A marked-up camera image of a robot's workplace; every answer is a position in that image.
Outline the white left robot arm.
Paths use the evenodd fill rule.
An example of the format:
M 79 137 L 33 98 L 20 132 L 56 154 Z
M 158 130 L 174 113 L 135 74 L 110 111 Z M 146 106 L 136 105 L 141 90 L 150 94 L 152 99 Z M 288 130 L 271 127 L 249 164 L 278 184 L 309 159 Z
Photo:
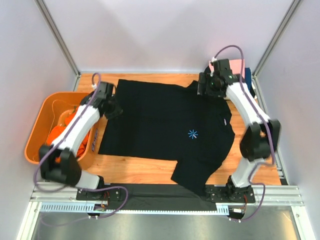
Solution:
M 44 144 L 40 147 L 39 169 L 42 179 L 86 189 L 94 201 L 101 200 L 106 190 L 102 178 L 82 169 L 77 152 L 86 135 L 101 117 L 110 120 L 122 112 L 116 100 L 115 85 L 108 82 L 99 83 L 92 93 L 81 100 L 66 129 L 50 145 Z

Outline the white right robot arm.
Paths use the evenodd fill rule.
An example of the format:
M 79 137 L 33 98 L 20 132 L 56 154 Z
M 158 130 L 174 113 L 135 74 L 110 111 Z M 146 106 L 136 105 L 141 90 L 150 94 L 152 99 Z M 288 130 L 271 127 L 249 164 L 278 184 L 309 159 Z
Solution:
M 231 202 L 242 198 L 244 189 L 252 185 L 252 178 L 261 165 L 268 165 L 277 150 L 281 124 L 271 119 L 252 97 L 243 78 L 244 67 L 234 73 L 228 59 L 212 59 L 208 69 L 198 78 L 197 93 L 213 98 L 228 98 L 235 105 L 246 131 L 240 141 L 242 158 L 228 179 L 225 196 Z

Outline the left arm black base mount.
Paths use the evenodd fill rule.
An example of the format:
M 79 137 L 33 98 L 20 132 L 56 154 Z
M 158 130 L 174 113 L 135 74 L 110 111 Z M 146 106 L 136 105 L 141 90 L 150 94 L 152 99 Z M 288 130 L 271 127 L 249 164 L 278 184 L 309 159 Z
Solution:
M 103 191 L 78 191 L 76 194 L 76 200 L 78 201 L 112 201 L 118 202 L 123 200 L 126 193 L 121 188 L 113 188 Z

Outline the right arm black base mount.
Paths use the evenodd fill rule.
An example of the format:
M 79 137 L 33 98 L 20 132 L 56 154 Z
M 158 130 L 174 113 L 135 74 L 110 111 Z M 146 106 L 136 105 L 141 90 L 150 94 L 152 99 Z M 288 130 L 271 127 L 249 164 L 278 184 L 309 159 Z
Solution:
M 247 187 L 235 187 L 230 184 L 224 186 L 208 185 L 205 192 L 213 203 L 253 204 L 256 202 L 253 188 L 250 185 Z

